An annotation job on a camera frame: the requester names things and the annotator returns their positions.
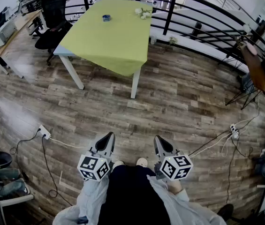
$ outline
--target blue cup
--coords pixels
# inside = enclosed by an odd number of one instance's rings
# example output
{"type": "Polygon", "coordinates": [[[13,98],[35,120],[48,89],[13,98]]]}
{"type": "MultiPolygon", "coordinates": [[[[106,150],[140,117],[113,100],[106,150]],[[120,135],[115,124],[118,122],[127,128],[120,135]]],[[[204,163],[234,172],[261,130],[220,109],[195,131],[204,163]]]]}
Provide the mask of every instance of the blue cup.
{"type": "Polygon", "coordinates": [[[103,15],[102,18],[103,18],[104,22],[109,22],[110,21],[110,15],[103,15]]]}

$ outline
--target wooden floor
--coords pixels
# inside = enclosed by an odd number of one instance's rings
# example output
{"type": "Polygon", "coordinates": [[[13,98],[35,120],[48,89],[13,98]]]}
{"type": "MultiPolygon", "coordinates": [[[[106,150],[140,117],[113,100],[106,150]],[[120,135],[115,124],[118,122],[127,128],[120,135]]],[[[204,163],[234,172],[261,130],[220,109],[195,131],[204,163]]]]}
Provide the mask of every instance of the wooden floor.
{"type": "MultiPolygon", "coordinates": [[[[58,57],[50,67],[46,65],[48,53],[34,48],[35,42],[23,31],[8,53],[23,79],[12,70],[9,75],[0,71],[0,150],[6,152],[19,140],[32,138],[41,124],[53,139],[75,146],[88,146],[97,134],[112,131],[116,135],[113,159],[133,165],[138,158],[145,157],[153,168],[157,162],[155,135],[189,154],[227,130],[231,123],[257,114],[255,103],[240,110],[244,100],[225,106],[238,91],[237,73],[192,52],[176,48],[165,52],[162,45],[150,45],[136,99],[130,99],[132,77],[117,75],[86,60],[72,59],[85,85],[84,90],[79,90],[58,57]]],[[[259,156],[265,146],[263,95],[259,97],[259,108],[259,116],[240,138],[239,150],[244,154],[252,146],[253,155],[259,156]]],[[[194,169],[182,181],[192,202],[215,212],[226,204],[228,165],[234,150],[231,141],[227,142],[228,153],[222,157],[224,142],[225,139],[193,157],[194,169]]],[[[63,171],[61,181],[81,189],[83,182],[76,166],[85,150],[47,140],[44,145],[56,183],[63,171]]],[[[30,178],[35,196],[21,208],[29,211],[35,223],[45,217],[50,224],[68,205],[59,196],[48,195],[54,185],[45,166],[40,135],[20,144],[19,162],[30,178]]],[[[229,202],[235,206],[237,218],[247,216],[261,199],[263,190],[257,189],[256,184],[262,179],[253,176],[252,169],[252,161],[236,152],[229,202]]],[[[58,189],[70,203],[76,202],[77,192],[60,185],[58,189]]],[[[24,216],[13,215],[12,211],[10,208],[12,217],[24,216]]]]}

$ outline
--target green tablecloth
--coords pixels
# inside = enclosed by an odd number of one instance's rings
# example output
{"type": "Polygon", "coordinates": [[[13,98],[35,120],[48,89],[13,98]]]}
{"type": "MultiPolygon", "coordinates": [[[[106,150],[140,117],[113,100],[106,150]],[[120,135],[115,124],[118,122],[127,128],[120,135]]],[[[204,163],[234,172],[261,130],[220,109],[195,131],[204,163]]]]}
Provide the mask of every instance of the green tablecloth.
{"type": "Polygon", "coordinates": [[[60,45],[76,56],[129,76],[147,61],[151,18],[141,19],[136,8],[152,6],[130,0],[96,2],[74,24],[60,45]],[[111,21],[104,22],[103,15],[111,21]]]}

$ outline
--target black pants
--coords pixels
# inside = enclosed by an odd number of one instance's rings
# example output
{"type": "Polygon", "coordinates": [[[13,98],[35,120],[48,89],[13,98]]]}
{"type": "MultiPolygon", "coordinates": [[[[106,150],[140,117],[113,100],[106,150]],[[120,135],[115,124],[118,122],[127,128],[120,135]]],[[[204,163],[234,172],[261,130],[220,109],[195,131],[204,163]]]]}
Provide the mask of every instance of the black pants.
{"type": "Polygon", "coordinates": [[[109,176],[106,202],[101,206],[99,223],[125,225],[169,225],[167,210],[150,185],[149,168],[118,166],[109,176]]]}

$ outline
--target desk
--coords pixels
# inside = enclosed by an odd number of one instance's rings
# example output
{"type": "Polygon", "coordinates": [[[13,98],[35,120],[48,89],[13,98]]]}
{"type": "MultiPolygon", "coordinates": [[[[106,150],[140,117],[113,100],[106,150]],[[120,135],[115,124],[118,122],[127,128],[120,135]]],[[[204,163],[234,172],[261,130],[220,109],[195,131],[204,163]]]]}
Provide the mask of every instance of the desk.
{"type": "Polygon", "coordinates": [[[247,48],[246,45],[243,45],[241,43],[238,43],[238,48],[241,50],[241,53],[244,57],[244,60],[246,62],[246,65],[249,69],[249,74],[250,74],[250,78],[252,80],[252,85],[248,88],[249,94],[244,95],[242,97],[239,97],[240,95],[243,94],[243,91],[239,92],[238,94],[236,94],[228,103],[226,103],[226,105],[231,104],[233,102],[236,102],[237,100],[247,96],[246,101],[243,105],[243,107],[241,108],[244,109],[252,100],[255,99],[255,97],[260,94],[260,92],[263,92],[265,94],[265,72],[264,69],[261,65],[261,61],[259,59],[259,57],[257,55],[253,55],[247,48]],[[258,91],[258,93],[255,95],[255,97],[250,100],[248,103],[248,99],[250,98],[251,94],[253,94],[254,92],[258,91]]]}
{"type": "MultiPolygon", "coordinates": [[[[40,17],[44,28],[46,28],[45,26],[45,20],[43,17],[43,14],[41,12],[41,10],[38,11],[34,11],[32,13],[28,13],[25,16],[19,16],[16,17],[14,22],[15,22],[15,26],[16,26],[16,31],[13,33],[13,35],[9,38],[9,40],[5,43],[5,45],[3,45],[2,47],[0,47],[0,58],[2,58],[6,64],[20,77],[22,78],[23,75],[14,67],[13,63],[8,62],[5,54],[6,52],[8,52],[8,46],[10,43],[12,43],[12,41],[16,38],[17,34],[23,29],[25,28],[30,22],[33,21],[33,19],[35,19],[36,17],[40,17]]],[[[8,72],[5,70],[4,67],[1,66],[0,64],[0,69],[5,73],[8,74],[8,72]]]]}
{"type": "Polygon", "coordinates": [[[141,19],[136,8],[152,7],[130,0],[100,0],[89,8],[60,42],[55,55],[79,89],[84,86],[68,56],[92,61],[123,76],[133,74],[131,98],[135,98],[142,65],[147,61],[151,18],[141,19]],[[103,15],[111,21],[104,22],[103,15]]]}

